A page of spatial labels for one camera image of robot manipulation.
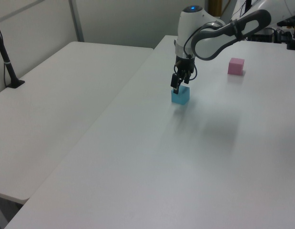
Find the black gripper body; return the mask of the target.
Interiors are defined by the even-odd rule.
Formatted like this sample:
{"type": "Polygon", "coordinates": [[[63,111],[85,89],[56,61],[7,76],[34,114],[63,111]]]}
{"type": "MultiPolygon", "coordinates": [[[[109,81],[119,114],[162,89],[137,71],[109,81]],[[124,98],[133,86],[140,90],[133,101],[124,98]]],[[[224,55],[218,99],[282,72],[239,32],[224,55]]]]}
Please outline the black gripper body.
{"type": "Polygon", "coordinates": [[[181,58],[176,56],[174,71],[175,73],[184,79],[190,79],[191,75],[194,73],[195,70],[195,63],[194,58],[181,58]]]}

